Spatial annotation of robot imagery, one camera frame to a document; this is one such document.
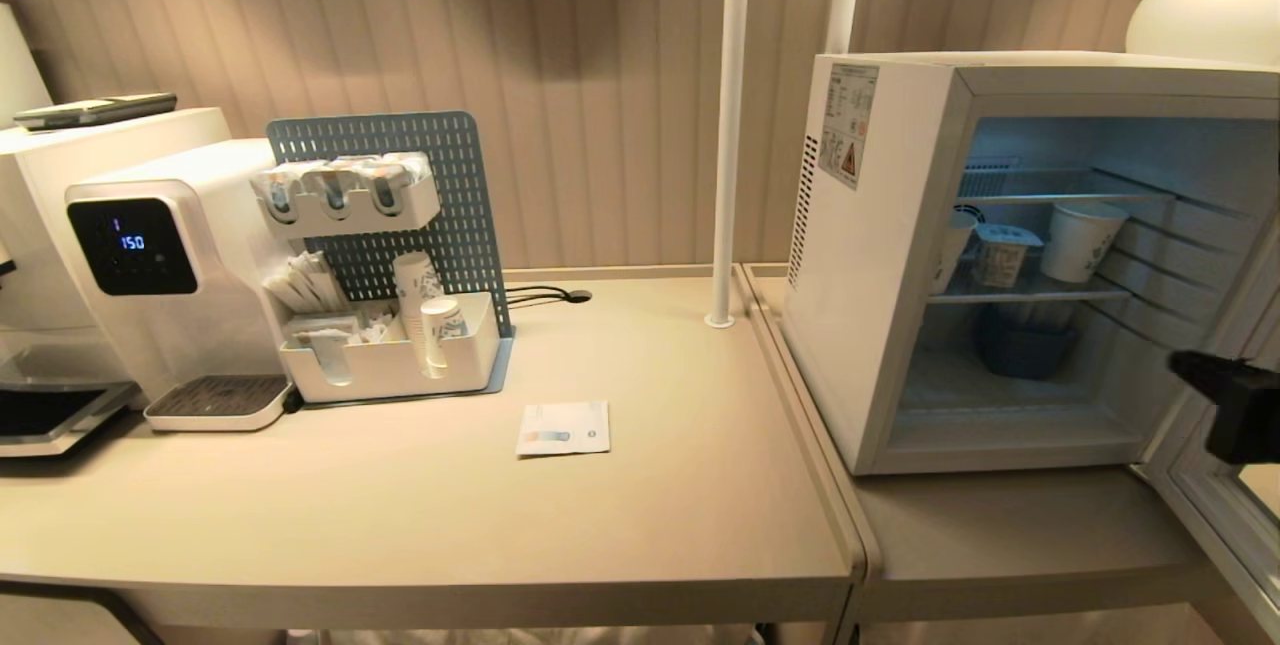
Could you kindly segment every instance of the drip tray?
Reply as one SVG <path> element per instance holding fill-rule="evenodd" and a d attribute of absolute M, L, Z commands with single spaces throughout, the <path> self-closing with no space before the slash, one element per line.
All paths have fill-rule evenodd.
<path fill-rule="evenodd" d="M 137 394 L 132 381 L 109 385 L 0 385 L 0 457 L 65 453 Z"/>

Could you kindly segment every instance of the white table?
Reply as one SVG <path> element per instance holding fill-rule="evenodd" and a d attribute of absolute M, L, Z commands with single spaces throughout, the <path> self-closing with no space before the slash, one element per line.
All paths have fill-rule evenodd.
<path fill-rule="evenodd" d="M 303 411 L 255 434 L 123 427 L 0 462 L 0 581 L 114 590 L 151 622 L 500 627 L 826 621 L 864 557 L 772 340 L 707 267 L 516 273 L 506 389 Z M 613 450 L 520 461 L 531 403 L 605 399 Z"/>
<path fill-rule="evenodd" d="M 868 577 L 850 618 L 942 621 L 1198 601 L 1230 594 L 1178 518 L 1129 468 L 852 479 L 777 328 L 786 267 L 745 266 L 837 485 Z"/>

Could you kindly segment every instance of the blue pegboard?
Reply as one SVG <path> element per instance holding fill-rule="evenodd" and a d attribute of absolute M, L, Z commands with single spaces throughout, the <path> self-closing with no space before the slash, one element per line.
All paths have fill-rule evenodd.
<path fill-rule="evenodd" d="M 307 250 L 323 250 L 352 299 L 396 298 L 393 259 L 425 250 L 447 293 L 493 293 L 498 337 L 512 337 L 480 134 L 471 113 L 306 116 L 271 122 L 266 136 L 275 163 L 358 154 L 428 154 L 440 196 L 440 215 L 428 227 L 307 238 Z"/>

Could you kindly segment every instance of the white mini fridge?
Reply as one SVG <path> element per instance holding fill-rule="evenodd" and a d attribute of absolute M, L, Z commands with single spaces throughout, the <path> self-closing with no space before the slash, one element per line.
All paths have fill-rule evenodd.
<path fill-rule="evenodd" d="M 1280 642 L 1275 513 L 1204 452 L 1215 407 L 1166 365 L 1176 349 L 1280 362 L 1277 195 L 1280 70 L 818 56 L 782 331 L 854 476 L 1135 466 Z M 1007 259 L 984 264 L 954 230 L 1065 247 L 1056 206 L 1094 203 L 1128 220 L 1087 282 L 1044 275 L 1033 246 L 996 284 Z M 1001 375 L 997 353 L 1029 348 L 992 322 L 1068 337 L 1047 370 Z"/>

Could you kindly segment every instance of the white globe lamp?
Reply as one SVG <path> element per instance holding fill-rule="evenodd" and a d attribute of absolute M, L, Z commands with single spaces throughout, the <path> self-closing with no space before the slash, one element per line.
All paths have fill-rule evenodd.
<path fill-rule="evenodd" d="M 1280 67 L 1280 0 L 1142 0 L 1125 50 Z"/>

